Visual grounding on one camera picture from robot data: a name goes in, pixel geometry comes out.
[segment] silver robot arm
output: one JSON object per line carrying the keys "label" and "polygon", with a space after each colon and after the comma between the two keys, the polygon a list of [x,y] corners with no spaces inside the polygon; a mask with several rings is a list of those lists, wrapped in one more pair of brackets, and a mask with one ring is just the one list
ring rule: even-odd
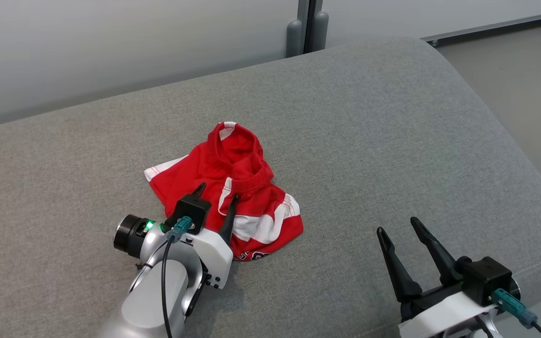
{"label": "silver robot arm", "polygon": [[216,233],[204,228],[210,203],[199,199],[203,186],[177,203],[165,222],[129,215],[116,229],[114,247],[140,258],[138,273],[129,294],[103,325],[100,338],[165,338],[168,336],[162,311],[162,261],[168,235],[183,216],[193,223],[187,233],[168,248],[165,290],[172,337],[182,335],[187,317],[193,311],[204,286],[223,289],[231,268],[228,245],[238,197],[229,206],[223,228]]}
{"label": "silver robot arm", "polygon": [[511,270],[491,257],[455,261],[416,217],[410,224],[440,272],[441,285],[423,291],[395,254],[395,246],[383,228],[377,229],[395,298],[400,303],[402,338],[501,338],[494,325],[496,315],[509,312],[526,329],[541,334],[537,316],[520,302],[520,291]]}

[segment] cable connector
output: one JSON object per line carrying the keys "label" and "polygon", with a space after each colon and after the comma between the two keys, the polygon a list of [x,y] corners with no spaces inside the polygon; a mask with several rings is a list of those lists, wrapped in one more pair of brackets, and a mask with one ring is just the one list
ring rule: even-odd
{"label": "cable connector", "polygon": [[177,224],[175,224],[174,227],[172,227],[172,229],[166,233],[166,237],[168,240],[172,240],[172,243],[178,242],[178,240],[181,239],[181,236],[186,233],[187,230],[189,230],[191,224],[193,224],[191,217],[183,216],[179,218],[177,220]]}
{"label": "cable connector", "polygon": [[519,319],[521,325],[526,327],[526,329],[531,329],[533,323],[537,322],[535,313],[527,310],[522,302],[503,289],[496,289],[492,293],[492,302],[494,305]]}

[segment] white stripe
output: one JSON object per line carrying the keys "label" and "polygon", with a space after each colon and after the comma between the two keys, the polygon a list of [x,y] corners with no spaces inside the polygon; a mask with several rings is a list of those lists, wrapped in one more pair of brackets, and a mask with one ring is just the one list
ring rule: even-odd
{"label": "white stripe", "polygon": [[218,136],[220,137],[221,141],[231,136],[232,132],[235,130],[235,124],[236,124],[235,122],[223,122],[223,123],[225,125],[225,128],[221,129],[221,131],[218,132]]}
{"label": "white stripe", "polygon": [[285,218],[299,216],[300,215],[300,205],[293,196],[290,194],[285,194],[285,199],[283,199],[283,204],[287,206],[287,214]]}
{"label": "white stripe", "polygon": [[221,196],[218,199],[218,213],[223,216],[227,216],[227,214],[223,214],[221,212],[221,206],[223,205],[223,202],[225,201],[227,196],[231,194],[231,186],[232,186],[232,179],[231,177],[227,177],[227,179],[225,180],[225,186],[223,187],[223,191],[221,192]]}
{"label": "white stripe", "polygon": [[254,239],[260,243],[269,244],[277,240],[281,234],[283,221],[299,214],[298,202],[290,194],[285,194],[283,203],[275,209],[275,221],[270,215],[261,217],[236,215],[233,221],[233,233],[245,242]]}
{"label": "white stripe", "polygon": [[233,221],[233,234],[244,242],[248,242],[249,239],[256,234],[258,221],[260,221],[260,217],[235,215],[235,220]]}
{"label": "white stripe", "polygon": [[186,158],[187,155],[183,156],[182,158],[177,158],[172,161],[164,162],[162,164],[155,165],[154,167],[145,169],[143,173],[146,175],[146,179],[148,182],[151,182],[152,179],[158,175],[159,173],[163,172],[166,169],[169,169],[176,163],[179,163],[182,159]]}

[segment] gray fabric surface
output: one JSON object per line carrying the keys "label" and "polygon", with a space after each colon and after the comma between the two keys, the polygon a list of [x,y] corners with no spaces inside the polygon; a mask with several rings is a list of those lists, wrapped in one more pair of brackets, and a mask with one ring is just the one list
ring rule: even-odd
{"label": "gray fabric surface", "polygon": [[0,125],[0,337],[95,334],[135,274],[118,220],[163,216],[142,170],[224,120],[258,135],[305,230],[204,290],[187,337],[397,336],[375,229],[429,289],[413,215],[541,299],[541,177],[435,50],[376,38]]}

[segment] red shirt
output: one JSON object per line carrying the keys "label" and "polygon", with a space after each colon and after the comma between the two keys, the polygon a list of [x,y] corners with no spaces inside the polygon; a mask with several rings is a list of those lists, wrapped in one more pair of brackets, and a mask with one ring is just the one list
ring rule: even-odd
{"label": "red shirt", "polygon": [[303,232],[299,205],[271,183],[258,137],[235,122],[222,122],[189,155],[146,169],[153,191],[174,212],[176,202],[206,182],[201,197],[212,203],[206,228],[219,231],[234,194],[234,259],[250,261],[275,252]]}

